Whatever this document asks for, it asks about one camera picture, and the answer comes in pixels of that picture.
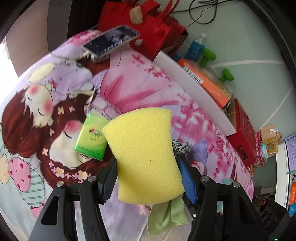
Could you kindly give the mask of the blue wet wipes pack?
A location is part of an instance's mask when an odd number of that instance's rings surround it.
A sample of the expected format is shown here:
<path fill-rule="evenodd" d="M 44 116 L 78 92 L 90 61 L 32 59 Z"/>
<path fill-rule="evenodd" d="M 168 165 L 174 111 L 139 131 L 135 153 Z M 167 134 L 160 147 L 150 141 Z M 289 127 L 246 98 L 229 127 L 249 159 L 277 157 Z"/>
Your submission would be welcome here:
<path fill-rule="evenodd" d="M 268 159 L 268 151 L 265 143 L 260 144 L 260 154 L 265 163 L 267 163 Z"/>

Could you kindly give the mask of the white shelf cabinet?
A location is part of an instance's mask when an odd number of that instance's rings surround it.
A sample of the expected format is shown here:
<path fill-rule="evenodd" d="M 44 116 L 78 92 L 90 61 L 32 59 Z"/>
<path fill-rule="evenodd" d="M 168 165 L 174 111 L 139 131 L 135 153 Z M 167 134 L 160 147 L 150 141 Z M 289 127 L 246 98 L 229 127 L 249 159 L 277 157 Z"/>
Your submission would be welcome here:
<path fill-rule="evenodd" d="M 276 153 L 275 202 L 283 206 L 288 215 L 295 214 L 295 133 L 278 146 Z"/>

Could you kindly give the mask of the smartphone in white holder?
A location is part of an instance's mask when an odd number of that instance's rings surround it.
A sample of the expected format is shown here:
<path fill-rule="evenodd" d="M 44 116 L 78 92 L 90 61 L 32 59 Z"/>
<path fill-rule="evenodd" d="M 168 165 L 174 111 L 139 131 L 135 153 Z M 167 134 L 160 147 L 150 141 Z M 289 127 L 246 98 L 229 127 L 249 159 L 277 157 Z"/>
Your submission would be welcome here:
<path fill-rule="evenodd" d="M 90 60 L 94 63 L 101 62 L 109 55 L 140 36 L 138 30 L 128 25 L 120 25 L 107 30 L 82 45 L 84 53 L 82 59 Z"/>

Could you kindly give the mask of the yellow sponge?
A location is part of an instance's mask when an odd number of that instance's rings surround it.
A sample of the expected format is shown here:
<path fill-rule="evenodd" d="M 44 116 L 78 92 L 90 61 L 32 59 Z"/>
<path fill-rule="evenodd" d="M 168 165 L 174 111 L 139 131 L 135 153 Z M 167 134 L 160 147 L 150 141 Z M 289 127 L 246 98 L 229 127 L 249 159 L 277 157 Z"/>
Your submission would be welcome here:
<path fill-rule="evenodd" d="M 102 129 L 117 160 L 118 200 L 160 204 L 184 193 L 171 142 L 171 110 L 141 108 L 124 113 Z"/>

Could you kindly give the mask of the blue water bottle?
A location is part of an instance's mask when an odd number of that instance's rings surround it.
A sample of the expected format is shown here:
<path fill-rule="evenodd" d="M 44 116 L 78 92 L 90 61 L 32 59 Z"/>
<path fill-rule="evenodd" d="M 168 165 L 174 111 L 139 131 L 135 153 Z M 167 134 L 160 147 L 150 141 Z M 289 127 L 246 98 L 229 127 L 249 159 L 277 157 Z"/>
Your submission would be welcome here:
<path fill-rule="evenodd" d="M 185 59 L 196 61 L 201 54 L 202 50 L 204 49 L 203 42 L 207 38 L 205 33 L 201 33 L 201 35 L 192 41 L 188 51 L 185 54 Z"/>

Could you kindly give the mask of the large red gift box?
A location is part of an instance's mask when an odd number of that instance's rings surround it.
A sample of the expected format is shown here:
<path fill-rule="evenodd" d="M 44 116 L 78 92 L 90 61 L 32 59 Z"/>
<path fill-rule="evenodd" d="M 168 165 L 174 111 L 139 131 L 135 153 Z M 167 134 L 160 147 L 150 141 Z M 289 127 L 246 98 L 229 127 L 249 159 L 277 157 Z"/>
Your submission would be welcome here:
<path fill-rule="evenodd" d="M 256 161 L 255 131 L 238 99 L 234 99 L 236 133 L 228 137 L 229 142 L 236 150 L 245 167 Z"/>

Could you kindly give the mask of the red felt handbag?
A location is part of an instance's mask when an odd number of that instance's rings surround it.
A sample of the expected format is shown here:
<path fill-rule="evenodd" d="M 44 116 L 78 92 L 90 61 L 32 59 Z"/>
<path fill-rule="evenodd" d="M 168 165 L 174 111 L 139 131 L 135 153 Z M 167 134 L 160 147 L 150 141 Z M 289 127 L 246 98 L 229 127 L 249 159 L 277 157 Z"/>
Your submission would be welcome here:
<path fill-rule="evenodd" d="M 157 1 L 106 1 L 97 29 L 105 32 L 120 25 L 128 25 L 140 32 L 130 45 L 145 57 L 154 60 L 160 51 L 174 55 L 188 32 L 171 17 L 179 1 L 168 1 L 162 11 Z"/>

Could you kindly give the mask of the leopard print scrunchie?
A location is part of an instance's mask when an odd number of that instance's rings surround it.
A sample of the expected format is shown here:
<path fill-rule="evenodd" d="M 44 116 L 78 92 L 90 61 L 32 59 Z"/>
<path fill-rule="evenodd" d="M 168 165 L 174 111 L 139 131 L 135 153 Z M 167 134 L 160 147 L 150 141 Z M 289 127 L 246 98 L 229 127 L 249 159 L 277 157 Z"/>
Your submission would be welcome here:
<path fill-rule="evenodd" d="M 191 151 L 191 147 L 188 142 L 182 143 L 178 138 L 175 138 L 171 141 L 171 143 L 175 157 L 180 155 L 186 156 Z"/>

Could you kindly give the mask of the red white patterned box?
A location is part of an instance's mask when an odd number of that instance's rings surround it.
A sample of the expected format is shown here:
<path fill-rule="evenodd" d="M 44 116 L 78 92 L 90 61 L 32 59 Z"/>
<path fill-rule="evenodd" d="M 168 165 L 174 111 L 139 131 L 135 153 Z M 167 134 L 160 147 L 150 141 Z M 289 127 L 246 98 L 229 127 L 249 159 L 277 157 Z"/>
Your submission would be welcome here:
<path fill-rule="evenodd" d="M 253 167 L 263 167 L 264 166 L 264 159 L 261 155 L 261 135 L 260 132 L 255 132 L 255 146 L 256 146 L 256 159 L 253 163 Z"/>

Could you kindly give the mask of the pink cartoon bedsheet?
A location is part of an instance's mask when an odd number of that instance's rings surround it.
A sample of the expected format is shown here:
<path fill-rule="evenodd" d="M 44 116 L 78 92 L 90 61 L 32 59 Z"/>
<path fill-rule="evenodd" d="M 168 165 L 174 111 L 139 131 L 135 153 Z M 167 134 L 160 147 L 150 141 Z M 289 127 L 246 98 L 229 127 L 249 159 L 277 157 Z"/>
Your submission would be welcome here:
<path fill-rule="evenodd" d="M 79 33 L 29 67 L 2 80 L 1 215 L 27 240 L 58 181 L 81 183 L 105 162 L 74 150 L 86 114 L 107 119 L 147 107 L 172 111 L 172 137 L 191 146 L 189 162 L 217 182 L 239 182 L 249 197 L 254 183 L 241 158 L 178 78 L 137 51 L 115 52 L 104 63 L 78 67 L 82 45 L 99 31 Z"/>

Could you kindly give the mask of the green cloth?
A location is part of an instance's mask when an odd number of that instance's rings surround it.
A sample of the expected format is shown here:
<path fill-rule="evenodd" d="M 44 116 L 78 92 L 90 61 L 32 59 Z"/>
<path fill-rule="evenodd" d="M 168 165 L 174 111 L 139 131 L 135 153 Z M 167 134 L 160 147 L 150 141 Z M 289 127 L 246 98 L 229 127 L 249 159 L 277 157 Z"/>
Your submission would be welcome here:
<path fill-rule="evenodd" d="M 189 219 L 185 212 L 183 196 L 180 195 L 168 202 L 152 206 L 147 219 L 147 232 L 149 235 L 159 235 L 160 233 L 171 230 L 175 226 L 188 223 Z"/>

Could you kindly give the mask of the orange cardboard box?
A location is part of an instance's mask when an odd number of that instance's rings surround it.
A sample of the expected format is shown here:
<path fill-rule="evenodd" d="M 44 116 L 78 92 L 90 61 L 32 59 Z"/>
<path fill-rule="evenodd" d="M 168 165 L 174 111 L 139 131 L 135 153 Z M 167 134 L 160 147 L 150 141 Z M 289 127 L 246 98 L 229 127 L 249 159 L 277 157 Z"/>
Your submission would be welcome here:
<path fill-rule="evenodd" d="M 213 74 L 191 60 L 181 58 L 177 63 L 209 93 L 221 109 L 229 107 L 232 93 Z"/>

